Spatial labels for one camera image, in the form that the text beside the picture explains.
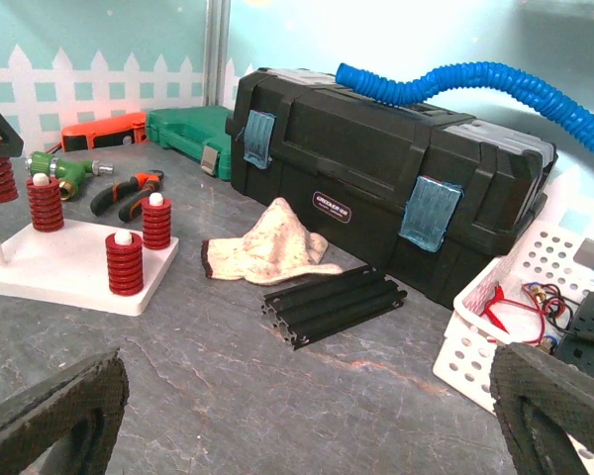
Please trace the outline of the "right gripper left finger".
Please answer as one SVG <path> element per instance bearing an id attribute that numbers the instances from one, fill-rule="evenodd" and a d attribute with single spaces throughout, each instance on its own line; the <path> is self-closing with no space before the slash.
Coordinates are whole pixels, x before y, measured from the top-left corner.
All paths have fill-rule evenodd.
<path id="1" fill-rule="evenodd" d="M 91 355 L 0 404 L 0 474 L 41 455 L 42 474 L 103 474 L 130 396 L 117 348 Z"/>

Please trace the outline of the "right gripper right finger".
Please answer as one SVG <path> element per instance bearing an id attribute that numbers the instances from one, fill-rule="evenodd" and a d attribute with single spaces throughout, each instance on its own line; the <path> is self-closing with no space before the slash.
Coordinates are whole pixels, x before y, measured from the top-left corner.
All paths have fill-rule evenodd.
<path id="1" fill-rule="evenodd" d="M 494 410 L 519 474 L 586 474 L 574 440 L 594 455 L 594 378 L 524 343 L 499 346 Z"/>

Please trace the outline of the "white peg base plate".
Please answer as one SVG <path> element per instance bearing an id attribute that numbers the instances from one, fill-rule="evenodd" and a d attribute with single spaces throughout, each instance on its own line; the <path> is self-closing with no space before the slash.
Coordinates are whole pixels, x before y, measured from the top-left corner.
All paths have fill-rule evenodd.
<path id="1" fill-rule="evenodd" d="M 27 225 L 0 240 L 0 295 L 138 316 L 178 251 L 145 249 L 144 288 L 133 296 L 109 289 L 105 239 L 116 227 L 66 219 L 62 229 L 43 233 Z"/>

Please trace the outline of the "white leather work glove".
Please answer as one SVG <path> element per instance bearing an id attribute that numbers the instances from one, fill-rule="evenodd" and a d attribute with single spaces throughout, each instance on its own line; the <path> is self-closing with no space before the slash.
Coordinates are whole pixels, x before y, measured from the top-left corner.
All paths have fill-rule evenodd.
<path id="1" fill-rule="evenodd" d="M 242 237 L 203 241 L 201 257 L 210 279 L 270 286 L 306 274 L 341 274 L 339 265 L 321 262 L 327 249 L 328 241 L 308 231 L 279 197 Z"/>

